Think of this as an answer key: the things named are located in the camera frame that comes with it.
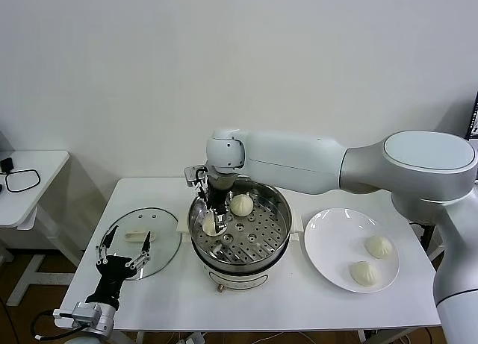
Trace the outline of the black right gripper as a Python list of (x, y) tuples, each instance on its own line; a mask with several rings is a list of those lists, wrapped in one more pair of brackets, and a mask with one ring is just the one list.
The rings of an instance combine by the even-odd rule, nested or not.
[(201, 202), (199, 223), (203, 225), (210, 219), (210, 210), (213, 210), (214, 230), (220, 235), (227, 229), (228, 213), (226, 209), (226, 196), (229, 193), (229, 179), (226, 177), (214, 178), (208, 176), (207, 203)]

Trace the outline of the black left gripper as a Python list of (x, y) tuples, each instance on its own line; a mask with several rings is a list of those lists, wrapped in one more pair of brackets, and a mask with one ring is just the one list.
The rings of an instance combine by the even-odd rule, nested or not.
[(96, 246), (96, 268), (100, 273), (100, 280), (95, 292), (86, 298), (86, 303), (119, 304), (123, 282), (134, 277), (137, 270), (142, 269), (150, 260), (150, 231), (147, 232), (140, 253), (135, 258), (108, 256), (108, 249), (113, 242), (117, 228), (117, 225), (109, 228), (100, 244)]

